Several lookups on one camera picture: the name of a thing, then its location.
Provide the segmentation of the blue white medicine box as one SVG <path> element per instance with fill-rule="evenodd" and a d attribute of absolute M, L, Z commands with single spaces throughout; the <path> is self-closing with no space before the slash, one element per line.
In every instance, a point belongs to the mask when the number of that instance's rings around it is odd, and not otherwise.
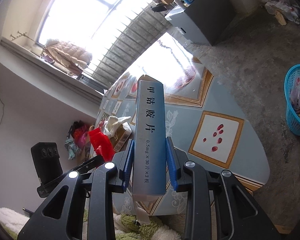
<path fill-rule="evenodd" d="M 164 87 L 143 75 L 138 80 L 132 195 L 153 202 L 166 193 Z"/>

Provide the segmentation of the red plastic wrapper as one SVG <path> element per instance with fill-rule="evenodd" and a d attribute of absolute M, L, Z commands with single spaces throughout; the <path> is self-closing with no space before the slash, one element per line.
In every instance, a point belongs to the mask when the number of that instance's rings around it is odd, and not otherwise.
<path fill-rule="evenodd" d="M 115 151 L 110 139 L 99 128 L 88 132 L 91 145 L 97 155 L 101 155 L 105 162 L 112 161 Z"/>

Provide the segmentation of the gold tissue pack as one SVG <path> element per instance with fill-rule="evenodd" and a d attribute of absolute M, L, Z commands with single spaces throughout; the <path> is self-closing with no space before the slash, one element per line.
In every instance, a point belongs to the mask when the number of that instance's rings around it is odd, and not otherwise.
<path fill-rule="evenodd" d="M 102 132 L 109 138 L 115 152 L 119 152 L 132 133 L 130 116 L 110 116 L 102 128 Z"/>

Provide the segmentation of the blue plastic trash basket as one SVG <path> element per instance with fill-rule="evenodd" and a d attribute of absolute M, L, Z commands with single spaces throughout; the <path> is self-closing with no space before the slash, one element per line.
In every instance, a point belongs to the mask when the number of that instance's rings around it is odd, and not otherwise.
<path fill-rule="evenodd" d="M 290 131 L 300 136 L 300 64 L 287 72 L 284 81 L 287 103 L 286 122 Z"/>

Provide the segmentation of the green fluffy blanket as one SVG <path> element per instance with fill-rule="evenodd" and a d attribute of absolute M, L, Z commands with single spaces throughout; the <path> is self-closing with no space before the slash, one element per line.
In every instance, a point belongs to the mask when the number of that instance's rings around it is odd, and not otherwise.
<path fill-rule="evenodd" d="M 157 217 L 150 224 L 140 224 L 134 215 L 113 214 L 116 239 L 181 239 L 176 231 L 164 225 Z"/>

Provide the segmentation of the beige puffer jacket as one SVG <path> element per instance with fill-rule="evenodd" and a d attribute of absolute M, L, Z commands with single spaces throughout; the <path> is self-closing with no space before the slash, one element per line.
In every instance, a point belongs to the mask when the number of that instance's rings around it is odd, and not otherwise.
<path fill-rule="evenodd" d="M 70 73 L 79 76 L 93 59 L 91 53 L 71 42 L 48 39 L 44 52 Z"/>

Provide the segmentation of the grey storage cabinet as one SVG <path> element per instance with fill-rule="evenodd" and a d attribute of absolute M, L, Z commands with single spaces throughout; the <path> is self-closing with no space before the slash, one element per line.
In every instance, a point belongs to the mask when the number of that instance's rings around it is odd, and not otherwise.
<path fill-rule="evenodd" d="M 230 0 L 194 0 L 185 9 L 176 6 L 165 18 L 192 43 L 213 46 L 235 16 Z"/>

